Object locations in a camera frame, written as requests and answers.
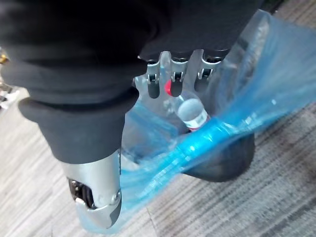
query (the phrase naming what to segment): blue plastic bag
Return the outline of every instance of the blue plastic bag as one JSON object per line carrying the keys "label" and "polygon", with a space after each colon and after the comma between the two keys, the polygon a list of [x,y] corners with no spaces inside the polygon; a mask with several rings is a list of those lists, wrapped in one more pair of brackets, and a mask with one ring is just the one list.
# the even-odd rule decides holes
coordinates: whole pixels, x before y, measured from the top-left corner
{"label": "blue plastic bag", "polygon": [[249,25],[239,39],[245,43],[239,65],[231,60],[238,53],[234,46],[216,72],[218,87],[211,96],[219,103],[219,114],[200,130],[178,137],[159,154],[149,154],[137,170],[122,171],[121,216],[112,231],[177,174],[212,158],[236,139],[316,101],[316,32],[262,11]]}

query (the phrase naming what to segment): robotic hand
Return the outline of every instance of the robotic hand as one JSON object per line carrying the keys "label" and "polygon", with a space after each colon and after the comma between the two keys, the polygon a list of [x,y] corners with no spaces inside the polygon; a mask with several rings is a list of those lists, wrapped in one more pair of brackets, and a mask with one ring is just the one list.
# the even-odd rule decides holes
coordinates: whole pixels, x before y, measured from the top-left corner
{"label": "robotic hand", "polygon": [[124,115],[147,73],[159,96],[159,56],[172,55],[171,93],[181,93],[187,61],[204,49],[196,90],[208,84],[262,0],[0,0],[1,75],[27,88],[19,103],[61,161],[82,225],[102,233],[117,220]]}

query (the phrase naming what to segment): floor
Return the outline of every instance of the floor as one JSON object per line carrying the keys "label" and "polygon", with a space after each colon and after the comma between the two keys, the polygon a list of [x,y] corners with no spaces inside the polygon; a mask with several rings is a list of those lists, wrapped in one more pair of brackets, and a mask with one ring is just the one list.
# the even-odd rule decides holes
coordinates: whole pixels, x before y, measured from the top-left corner
{"label": "floor", "polygon": [[[316,0],[290,0],[277,16],[316,28]],[[254,162],[237,180],[179,175],[114,236],[316,236],[315,131],[311,105],[257,135]],[[101,236],[80,226],[61,166],[16,105],[0,114],[0,134],[0,236]]]}

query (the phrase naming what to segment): water bottle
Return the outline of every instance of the water bottle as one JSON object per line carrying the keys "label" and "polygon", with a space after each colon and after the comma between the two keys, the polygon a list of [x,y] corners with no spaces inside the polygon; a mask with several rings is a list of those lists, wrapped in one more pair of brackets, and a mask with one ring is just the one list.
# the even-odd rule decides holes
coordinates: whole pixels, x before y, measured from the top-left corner
{"label": "water bottle", "polygon": [[[165,91],[171,96],[171,81],[165,84]],[[170,97],[171,106],[176,115],[191,131],[202,127],[208,120],[209,115],[199,97],[193,92],[183,90],[178,97]]]}

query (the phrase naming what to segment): black sleeve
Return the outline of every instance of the black sleeve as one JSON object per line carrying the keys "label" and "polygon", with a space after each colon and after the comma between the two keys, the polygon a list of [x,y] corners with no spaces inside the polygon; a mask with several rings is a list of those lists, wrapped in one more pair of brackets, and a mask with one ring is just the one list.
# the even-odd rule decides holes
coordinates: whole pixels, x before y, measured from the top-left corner
{"label": "black sleeve", "polygon": [[19,108],[53,154],[68,163],[102,159],[121,145],[124,115],[146,42],[168,26],[165,0],[0,0],[1,75],[27,88]]}

